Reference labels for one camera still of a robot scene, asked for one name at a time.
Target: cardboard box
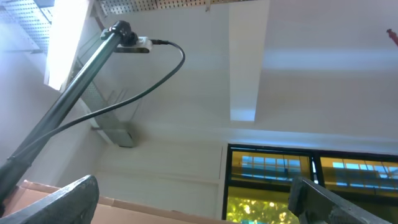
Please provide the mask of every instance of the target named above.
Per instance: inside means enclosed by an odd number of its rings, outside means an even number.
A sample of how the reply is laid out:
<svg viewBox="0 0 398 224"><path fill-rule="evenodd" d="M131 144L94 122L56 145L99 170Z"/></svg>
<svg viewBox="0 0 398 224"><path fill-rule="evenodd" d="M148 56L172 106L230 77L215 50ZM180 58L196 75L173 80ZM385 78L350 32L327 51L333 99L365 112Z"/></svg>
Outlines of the cardboard box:
<svg viewBox="0 0 398 224"><path fill-rule="evenodd" d="M4 216L12 214L28 205L44 198L48 194L57 191L57 187L37 184L24 181L20 187L11 195L6 202ZM124 202L113 198L99 197L97 208L91 223L148 223L148 224L228 224L222 220L214 220L196 215L187 215L182 212L167 211L139 205L131 202Z"/></svg>

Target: tree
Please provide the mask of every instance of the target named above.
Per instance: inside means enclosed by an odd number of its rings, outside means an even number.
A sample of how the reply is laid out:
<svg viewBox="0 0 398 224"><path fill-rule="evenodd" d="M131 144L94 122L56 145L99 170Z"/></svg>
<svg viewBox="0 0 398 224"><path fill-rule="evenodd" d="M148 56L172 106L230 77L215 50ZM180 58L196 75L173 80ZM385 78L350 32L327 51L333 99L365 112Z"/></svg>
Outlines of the tree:
<svg viewBox="0 0 398 224"><path fill-rule="evenodd" d="M228 197L226 219L243 224L299 224L285 203L238 197Z"/></svg>

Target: cable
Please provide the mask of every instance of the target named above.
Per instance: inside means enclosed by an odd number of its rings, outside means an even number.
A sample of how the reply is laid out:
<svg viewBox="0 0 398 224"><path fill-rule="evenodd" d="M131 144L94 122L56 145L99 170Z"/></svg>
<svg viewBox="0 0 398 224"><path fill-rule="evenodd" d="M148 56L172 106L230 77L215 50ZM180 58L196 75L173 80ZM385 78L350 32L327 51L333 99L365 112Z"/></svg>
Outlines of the cable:
<svg viewBox="0 0 398 224"><path fill-rule="evenodd" d="M180 51L180 53L181 53L181 56L182 56L181 61L180 61L180 63L179 63L169 74L167 74L165 77L163 77L161 80L159 80L157 83L155 83L154 85L152 85L152 86L151 86L150 88L148 88L147 90L141 92L140 94L138 94L138 95L136 95L136 96L133 96L132 98L130 98L130 99L128 99L128 100L124 100L124 101L122 101L122 102L120 102L120 103L116 103L115 105L108 106L108 107L105 107L105 108L100 109L100 110L98 110L98 111L95 111L95 112L86 114L86 115L81 116L80 118L77 118L76 120L71 121L71 122L69 122L69 123L67 123L67 124L65 124L65 125L63 125L63 126L61 126L61 127L55 128L54 130L48 132L47 134L44 134L42 137L40 137L40 138L36 139L35 141L33 141L32 143L30 143L30 144L29 144L28 146L26 146L23 150L21 150L18 154L16 154L15 156L13 156L13 157L11 157L11 158L12 158L12 159L19 159L19 158L22 157L24 154L29 153L28 150L29 150L31 147L36 146L36 144L40 143L41 141L46 140L46 139L49 139L49 138L51 138L52 136L54 136L54 135L60 133L61 131L64 131L64 130L66 130L66 129L68 129L68 128L70 128L70 127L72 127L72 126L74 126L74 125L76 125L76 124L78 124L78 123L80 123L80 122L82 122L82 121L86 121L86 120L88 120L88 119L91 119L91 118L94 118L94 117L99 116L99 115L101 115L101 114L104 114L104 113L110 112L110 111L112 111L112 110L118 109L118 108L120 108L120 107L122 107L122 106L126 106L126 105L128 105L128 104L130 104L130 103L132 103L132 102L134 102L134 101L136 101L136 100L141 99L142 97L146 96L148 93L154 91L154 90L155 90L157 87L159 87L161 84L163 84L164 82L166 82L166 81L167 81L170 77L172 77L174 74L176 74L176 73L180 70L180 68L182 67L182 65L183 65L184 62L185 62L185 53L184 53L184 51L182 50L182 48L181 48L180 46L178 46L177 44L173 43L173 42L169 42L169 41L165 41L165 40L151 40L151 41L152 41L152 43L153 43L154 45L172 45L172 46L174 46L175 48L179 49L179 51Z"/></svg>

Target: glass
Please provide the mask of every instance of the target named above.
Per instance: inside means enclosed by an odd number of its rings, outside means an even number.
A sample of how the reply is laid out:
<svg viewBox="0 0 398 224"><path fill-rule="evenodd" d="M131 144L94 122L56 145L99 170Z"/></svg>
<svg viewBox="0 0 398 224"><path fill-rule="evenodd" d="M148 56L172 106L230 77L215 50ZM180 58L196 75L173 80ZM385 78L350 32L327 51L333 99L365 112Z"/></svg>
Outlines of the glass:
<svg viewBox="0 0 398 224"><path fill-rule="evenodd" d="M289 193L228 187L226 220L243 224L299 224L287 209Z"/></svg>
<svg viewBox="0 0 398 224"><path fill-rule="evenodd" d="M321 157L326 188L398 197L398 163Z"/></svg>
<svg viewBox="0 0 398 224"><path fill-rule="evenodd" d="M233 180L290 185L298 175L310 178L307 156L234 151L232 157Z"/></svg>

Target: window frame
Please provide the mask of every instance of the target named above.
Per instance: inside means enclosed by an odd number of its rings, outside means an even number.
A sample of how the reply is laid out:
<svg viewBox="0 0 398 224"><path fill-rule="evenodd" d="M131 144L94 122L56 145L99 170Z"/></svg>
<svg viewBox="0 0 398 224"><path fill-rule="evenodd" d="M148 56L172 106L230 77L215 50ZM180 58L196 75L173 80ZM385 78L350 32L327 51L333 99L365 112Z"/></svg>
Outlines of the window frame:
<svg viewBox="0 0 398 224"><path fill-rule="evenodd" d="M364 161L378 161L378 162L398 162L398 156L386 154L373 154L363 152L346 152L346 151L326 151L318 149L299 149L299 148L286 148L274 146L253 146L244 144L228 144L225 180L224 180L224 195L223 195L223 211L222 219L226 219L226 211L228 205L228 187L243 187L249 189L259 190L272 190L278 192L290 192L289 185L277 185L270 183L250 182L243 180L232 180L232 156L233 152L255 152L264 154L282 154L292 156L308 156L310 161L310 179L314 181L313 164L317 173L318 184L325 187L325 180L323 178L321 157L331 157L338 159L356 159ZM398 198L387 197L382 195L367 195L360 193L344 192L338 190L331 190L333 193L343 197L346 200L353 200L357 202L369 202L380 205L396 206Z"/></svg>

